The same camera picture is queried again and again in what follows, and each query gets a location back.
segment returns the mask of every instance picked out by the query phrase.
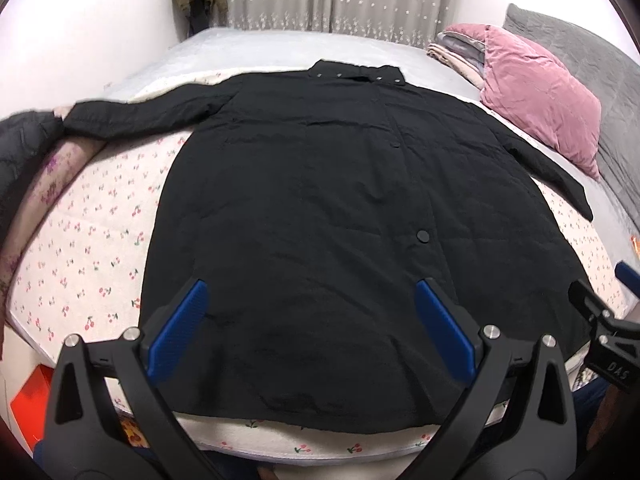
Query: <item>black puffer jacket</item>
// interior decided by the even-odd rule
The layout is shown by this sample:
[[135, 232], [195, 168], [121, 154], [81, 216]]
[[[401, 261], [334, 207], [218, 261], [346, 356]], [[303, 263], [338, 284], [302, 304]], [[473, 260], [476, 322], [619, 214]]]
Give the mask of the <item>black puffer jacket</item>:
[[47, 152], [64, 134], [53, 112], [23, 112], [0, 122], [0, 246]]
[[584, 189], [475, 104], [395, 67], [318, 62], [188, 84], [143, 103], [78, 103], [68, 132], [196, 123], [162, 188], [140, 321], [190, 276], [207, 315], [160, 386], [176, 412], [345, 433], [439, 424], [460, 396], [415, 314], [428, 276], [483, 326], [564, 355], [589, 338], [587, 280], [538, 186], [585, 217]]

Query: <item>pink pillow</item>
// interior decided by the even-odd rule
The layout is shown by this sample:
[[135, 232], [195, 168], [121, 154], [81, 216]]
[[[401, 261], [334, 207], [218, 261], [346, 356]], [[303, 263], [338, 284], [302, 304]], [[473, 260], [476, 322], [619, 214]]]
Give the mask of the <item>pink pillow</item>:
[[482, 41], [482, 104], [598, 179], [600, 101], [546, 48], [493, 25], [452, 30]]

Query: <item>jacket sleeve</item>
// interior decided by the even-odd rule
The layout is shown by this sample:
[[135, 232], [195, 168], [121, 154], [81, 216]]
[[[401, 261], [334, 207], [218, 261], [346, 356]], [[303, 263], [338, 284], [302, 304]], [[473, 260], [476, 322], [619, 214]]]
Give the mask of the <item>jacket sleeve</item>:
[[544, 153], [539, 152], [518, 134], [512, 132], [498, 119], [474, 104], [469, 104], [469, 106], [474, 108], [476, 116], [491, 129], [498, 142], [523, 168], [541, 180], [552, 184], [582, 216], [589, 222], [593, 221], [593, 212], [587, 202], [584, 187], [577, 180]]
[[141, 103], [79, 102], [65, 118], [65, 133], [117, 140], [177, 130], [217, 113], [243, 81], [238, 75], [217, 85], [186, 84]]

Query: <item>black button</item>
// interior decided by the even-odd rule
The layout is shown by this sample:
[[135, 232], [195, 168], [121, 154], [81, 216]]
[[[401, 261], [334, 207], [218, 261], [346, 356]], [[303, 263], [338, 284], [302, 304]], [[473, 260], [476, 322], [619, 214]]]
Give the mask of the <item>black button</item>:
[[418, 238], [418, 240], [420, 240], [423, 244], [427, 243], [429, 241], [429, 233], [427, 231], [420, 230], [417, 232], [416, 237]]

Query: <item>bed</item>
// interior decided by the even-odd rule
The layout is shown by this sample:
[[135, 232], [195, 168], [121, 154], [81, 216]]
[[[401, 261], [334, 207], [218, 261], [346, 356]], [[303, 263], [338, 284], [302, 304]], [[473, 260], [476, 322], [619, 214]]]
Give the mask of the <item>bed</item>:
[[[109, 88], [104, 97], [144, 100], [186, 82], [216, 84], [244, 72], [307, 69], [318, 59], [397, 66], [411, 84], [482, 106], [478, 89], [416, 48], [313, 32], [224, 28], [207, 30], [176, 46], [160, 61]], [[594, 289], [616, 316], [624, 317], [637, 300], [618, 285], [612, 264], [625, 260], [640, 269], [630, 243], [630, 236], [637, 234], [633, 222], [606, 184], [586, 177], [562, 156], [509, 126], [583, 184], [593, 223], [553, 189], [537, 182]], [[51, 364], [69, 333], [100, 340], [137, 325], [158, 199], [189, 134], [184, 130], [107, 145], [60, 196], [36, 231], [15, 272], [8, 320]], [[569, 359], [567, 370], [576, 371], [583, 356], [584, 351]], [[108, 381], [108, 387], [114, 404], [128, 412], [117, 382]], [[503, 409], [503, 405], [496, 407], [494, 420]], [[394, 478], [436, 430], [426, 426], [356, 435], [263, 420], [187, 414], [178, 414], [178, 420], [201, 448], [278, 463], [282, 466], [276, 471], [282, 479]], [[332, 467], [298, 467], [319, 465]]]

